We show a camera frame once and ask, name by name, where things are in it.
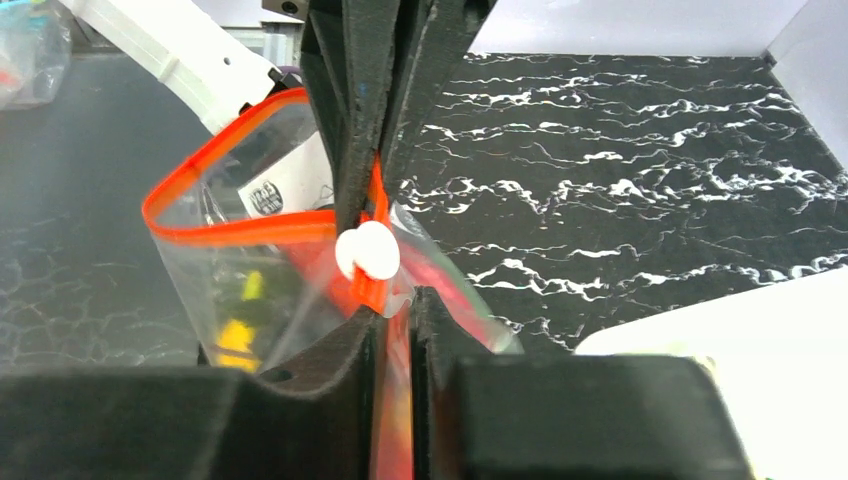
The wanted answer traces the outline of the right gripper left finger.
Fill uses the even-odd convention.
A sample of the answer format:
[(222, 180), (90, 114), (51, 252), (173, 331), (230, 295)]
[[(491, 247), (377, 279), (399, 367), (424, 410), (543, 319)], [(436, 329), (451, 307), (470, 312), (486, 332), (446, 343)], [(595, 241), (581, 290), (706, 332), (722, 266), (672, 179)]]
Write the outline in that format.
[(364, 479), (380, 318), (267, 373), (29, 368), (1, 377), (5, 479)]

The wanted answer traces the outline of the white plastic bin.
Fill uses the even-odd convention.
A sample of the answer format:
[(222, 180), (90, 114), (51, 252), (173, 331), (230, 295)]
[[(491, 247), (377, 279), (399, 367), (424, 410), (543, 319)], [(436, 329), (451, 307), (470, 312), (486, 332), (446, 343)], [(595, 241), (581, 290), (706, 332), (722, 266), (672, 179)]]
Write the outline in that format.
[(603, 329), (575, 352), (696, 360), (759, 478), (847, 476), (846, 268)]

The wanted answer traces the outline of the clear zip bag orange zipper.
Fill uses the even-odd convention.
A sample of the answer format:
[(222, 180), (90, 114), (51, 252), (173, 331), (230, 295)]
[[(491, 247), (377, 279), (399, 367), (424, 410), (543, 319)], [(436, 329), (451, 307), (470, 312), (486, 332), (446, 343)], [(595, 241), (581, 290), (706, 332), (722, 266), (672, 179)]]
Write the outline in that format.
[(367, 197), (361, 225), (338, 233), (329, 160), (299, 87), (271, 95), (217, 133), (150, 192), (142, 215), (214, 365), (218, 331), (251, 270), (264, 278), (254, 373), (313, 346), (362, 306), (387, 318), (375, 475), (409, 479), (416, 291), (435, 290), (488, 351), (518, 353), (521, 345), (406, 209), (376, 184)]

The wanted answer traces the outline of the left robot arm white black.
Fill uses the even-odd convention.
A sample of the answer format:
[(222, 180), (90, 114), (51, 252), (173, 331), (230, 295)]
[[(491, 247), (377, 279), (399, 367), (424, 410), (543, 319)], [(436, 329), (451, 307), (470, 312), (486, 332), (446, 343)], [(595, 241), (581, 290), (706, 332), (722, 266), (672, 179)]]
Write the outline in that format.
[[(273, 1), (304, 23), (300, 68), (329, 153), (336, 224), (358, 224), (377, 182), (400, 187), (444, 86), (490, 1)], [(191, 1), (70, 1), (93, 27), (218, 132), (280, 91), (281, 71)]]

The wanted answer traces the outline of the yellow toy banana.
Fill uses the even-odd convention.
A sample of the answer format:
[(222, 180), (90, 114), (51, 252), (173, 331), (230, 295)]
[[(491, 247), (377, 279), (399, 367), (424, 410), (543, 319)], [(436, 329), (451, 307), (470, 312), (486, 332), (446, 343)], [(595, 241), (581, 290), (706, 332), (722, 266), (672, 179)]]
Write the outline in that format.
[(248, 272), (243, 284), (239, 301), (227, 314), (227, 320), (219, 329), (214, 344), (214, 359), (217, 366), (236, 368), (254, 373), (260, 360), (252, 351), (252, 342), (258, 330), (259, 313), (262, 303), (264, 278), (260, 271)]

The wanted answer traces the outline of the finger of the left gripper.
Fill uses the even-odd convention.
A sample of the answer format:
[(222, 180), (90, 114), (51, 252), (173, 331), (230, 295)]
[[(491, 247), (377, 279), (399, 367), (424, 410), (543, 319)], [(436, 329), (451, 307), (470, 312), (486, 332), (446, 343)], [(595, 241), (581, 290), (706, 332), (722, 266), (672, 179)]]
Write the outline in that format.
[(331, 164), (336, 229), (358, 225), (386, 114), (398, 1), (310, 1), (301, 67)]
[(400, 3), (380, 142), (387, 195), (398, 194), (425, 120), (495, 4), (495, 0)]

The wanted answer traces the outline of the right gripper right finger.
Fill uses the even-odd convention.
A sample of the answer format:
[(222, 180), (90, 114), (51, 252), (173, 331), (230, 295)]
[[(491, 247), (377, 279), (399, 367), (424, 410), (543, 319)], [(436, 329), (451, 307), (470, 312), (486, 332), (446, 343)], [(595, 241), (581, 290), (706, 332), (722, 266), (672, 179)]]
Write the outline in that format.
[(496, 355), (438, 293), (410, 309), (418, 479), (750, 479), (713, 380), (658, 355)]

